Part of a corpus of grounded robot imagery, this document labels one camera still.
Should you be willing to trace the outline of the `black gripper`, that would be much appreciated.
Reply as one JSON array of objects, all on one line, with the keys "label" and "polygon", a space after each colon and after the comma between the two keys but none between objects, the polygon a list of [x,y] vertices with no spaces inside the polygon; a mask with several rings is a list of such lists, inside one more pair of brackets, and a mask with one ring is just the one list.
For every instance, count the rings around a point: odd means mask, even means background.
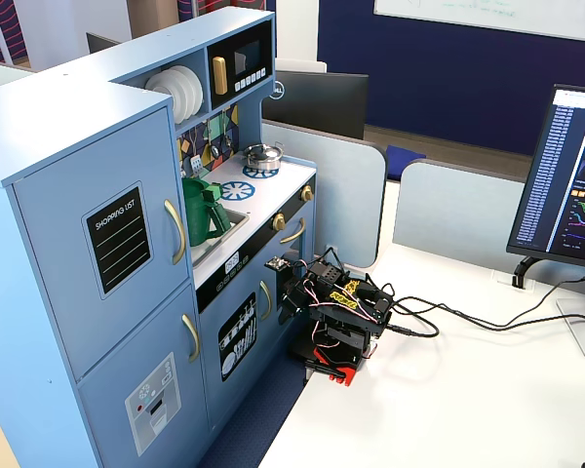
[{"label": "black gripper", "polygon": [[299,316],[304,308],[316,302],[317,299],[310,293],[309,283],[292,274],[284,283],[278,323],[283,325],[290,317]]}]

